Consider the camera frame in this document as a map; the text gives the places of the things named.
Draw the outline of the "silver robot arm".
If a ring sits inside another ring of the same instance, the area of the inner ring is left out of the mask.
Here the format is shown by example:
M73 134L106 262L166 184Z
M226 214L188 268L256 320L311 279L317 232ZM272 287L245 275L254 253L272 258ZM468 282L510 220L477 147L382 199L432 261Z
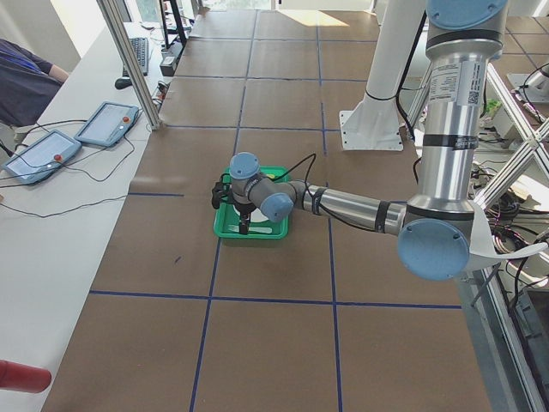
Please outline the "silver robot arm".
M298 208L349 226L397 237L403 265L418 277L443 281L500 262L481 208L468 200L477 148L480 98L489 62L503 49L505 1L430 1L426 55L433 69L417 193L406 203L362 197L303 180L275 182L249 152L232 157L212 190L215 209L231 204L247 234L260 210L283 221Z

